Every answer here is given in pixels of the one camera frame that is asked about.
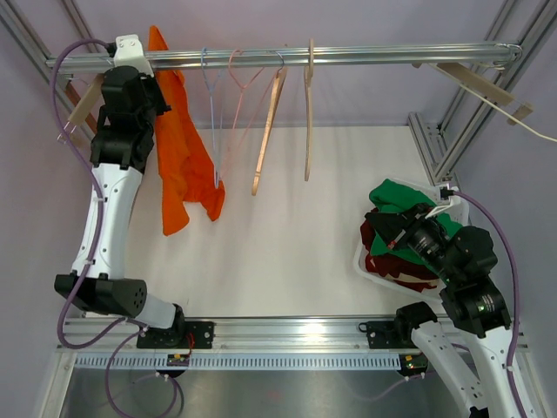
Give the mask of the green t shirt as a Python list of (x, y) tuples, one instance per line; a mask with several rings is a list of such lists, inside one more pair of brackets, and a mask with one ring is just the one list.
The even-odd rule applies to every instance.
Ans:
[[(385, 179), (370, 191), (369, 199), (380, 212), (396, 213), (404, 212), (422, 203), (436, 206), (438, 203), (433, 199), (433, 193), (434, 190), (431, 186), (416, 188), (396, 180)], [(462, 226), (467, 224), (462, 216), (453, 215), (451, 211), (443, 212), (436, 219), (443, 225), (449, 237), (454, 236)], [(430, 268), (412, 249), (390, 250), (384, 240), (378, 236), (372, 239), (369, 253), (374, 257), (393, 255), (415, 265)]]

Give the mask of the dark maroon t shirt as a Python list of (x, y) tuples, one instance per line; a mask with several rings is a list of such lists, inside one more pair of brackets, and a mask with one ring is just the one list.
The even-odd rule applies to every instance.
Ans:
[(390, 253), (372, 255), (372, 244), (379, 242), (379, 239), (367, 220), (360, 226), (360, 236), (362, 244), (367, 251), (365, 264), (368, 272), (378, 273), (383, 278), (391, 276), (399, 284), (406, 283), (405, 280), (400, 279), (402, 275), (406, 275), (413, 278), (412, 283), (418, 283), (423, 288), (433, 288), (431, 282), (439, 277), (426, 266), (404, 260)]

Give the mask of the blue wire hanger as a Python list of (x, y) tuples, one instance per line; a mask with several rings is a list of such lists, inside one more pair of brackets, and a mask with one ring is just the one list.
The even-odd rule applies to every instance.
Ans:
[(218, 70), (217, 75), (214, 79), (209, 78), (209, 74), (207, 73), (207, 62), (206, 58), (208, 55), (208, 48), (204, 47), (201, 50), (201, 71), (202, 76), (205, 83), (205, 88), (209, 95), (209, 104), (210, 104), (210, 122), (211, 122), (211, 151), (212, 151), (212, 163), (213, 163), (213, 182), (214, 188), (218, 189), (219, 185), (219, 173), (218, 173), (218, 163), (219, 163), (219, 154), (218, 154), (218, 144), (217, 144), (217, 131), (216, 131), (216, 113), (215, 113), (215, 92), (218, 88), (218, 82), (223, 75), (222, 70)]

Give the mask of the orange t shirt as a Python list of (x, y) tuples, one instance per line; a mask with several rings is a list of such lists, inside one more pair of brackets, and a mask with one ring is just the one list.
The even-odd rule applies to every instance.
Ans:
[(162, 229), (170, 236), (184, 229), (190, 217), (186, 203), (199, 203), (207, 217), (219, 218), (225, 186), (214, 182), (214, 164), (191, 119), (185, 77), (181, 71), (155, 72), (171, 109), (155, 125), (158, 174), (162, 181)]

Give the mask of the pink wire hanger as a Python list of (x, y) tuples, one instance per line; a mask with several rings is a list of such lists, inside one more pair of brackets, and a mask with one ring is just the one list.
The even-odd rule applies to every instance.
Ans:
[(221, 179), (227, 177), (228, 171), (232, 168), (232, 162), (234, 160), (234, 153), (240, 147), (242, 140), (238, 139), (238, 127), (240, 122), (240, 117), (245, 108), (245, 95), (253, 87), (261, 74), (265, 72), (264, 66), (259, 66), (249, 77), (242, 77), (239, 74), (239, 67), (235, 66), (236, 60), (243, 57), (247, 50), (237, 48), (234, 50), (228, 58), (227, 73), (230, 77), (233, 85), (238, 89), (238, 102), (232, 119), (232, 125), (229, 132), (225, 137), (225, 155), (224, 159), (219, 167), (219, 176)]

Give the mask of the wooden hanger with metal hook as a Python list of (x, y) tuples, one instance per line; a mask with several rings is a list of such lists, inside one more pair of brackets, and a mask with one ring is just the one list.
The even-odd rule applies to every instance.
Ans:
[(285, 83), (285, 78), (287, 75), (287, 69), (285, 68), (285, 60), (282, 54), (278, 51), (275, 51), (275, 54), (280, 58), (280, 67), (277, 69), (274, 79), (272, 80), (272, 91), (270, 96), (269, 110), (267, 112), (264, 135), (262, 137), (262, 142), (261, 142), (260, 151), (258, 155), (258, 162), (256, 165), (253, 183), (252, 183), (252, 196), (256, 196), (258, 193), (258, 187), (261, 179), (263, 165), (265, 162), (265, 154), (272, 134), (272, 127), (274, 125), (274, 120), (276, 118), (276, 114), (279, 106), (279, 100), (281, 98), (282, 90)]

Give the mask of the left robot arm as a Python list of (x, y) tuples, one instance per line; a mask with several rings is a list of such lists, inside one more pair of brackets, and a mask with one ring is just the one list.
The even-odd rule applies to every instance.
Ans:
[(151, 295), (143, 280), (125, 275), (125, 245), (132, 208), (154, 146), (156, 118), (169, 106), (157, 80), (132, 66), (104, 74), (104, 105), (86, 168), (91, 201), (84, 235), (71, 270), (55, 278), (64, 308), (114, 315), (144, 328), (145, 337), (178, 347), (186, 325), (180, 306)]

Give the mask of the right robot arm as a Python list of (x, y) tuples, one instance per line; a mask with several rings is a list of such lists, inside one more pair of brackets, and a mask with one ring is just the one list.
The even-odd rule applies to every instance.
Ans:
[(414, 345), (433, 365), (463, 417), (535, 417), (515, 360), (517, 322), (490, 272), (498, 259), (488, 231), (462, 226), (449, 235), (434, 207), (420, 203), (399, 213), (372, 211), (366, 220), (389, 248), (409, 249), (443, 281), (442, 306), (460, 332), (474, 366), (446, 339), (424, 302), (397, 310), (395, 339)]

